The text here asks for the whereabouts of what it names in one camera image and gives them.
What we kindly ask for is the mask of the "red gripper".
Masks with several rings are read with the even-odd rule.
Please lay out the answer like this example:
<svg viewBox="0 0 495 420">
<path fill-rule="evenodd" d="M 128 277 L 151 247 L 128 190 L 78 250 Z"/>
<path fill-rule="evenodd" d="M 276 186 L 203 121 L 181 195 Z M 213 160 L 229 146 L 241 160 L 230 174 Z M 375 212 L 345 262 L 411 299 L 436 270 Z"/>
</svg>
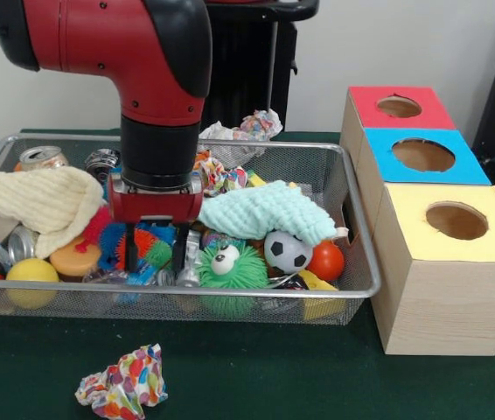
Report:
<svg viewBox="0 0 495 420">
<path fill-rule="evenodd" d="M 132 187 L 124 182 L 121 173 L 112 172 L 108 177 L 108 203 L 111 217 L 116 222 L 127 223 L 125 233 L 125 270 L 135 272 L 138 248 L 135 241 L 136 223 L 140 221 L 167 221 L 175 225 L 173 244 L 173 271 L 177 275 L 185 265 L 188 222 L 194 221 L 203 201 L 203 184 L 193 173 L 185 189 L 154 192 Z"/>
</svg>

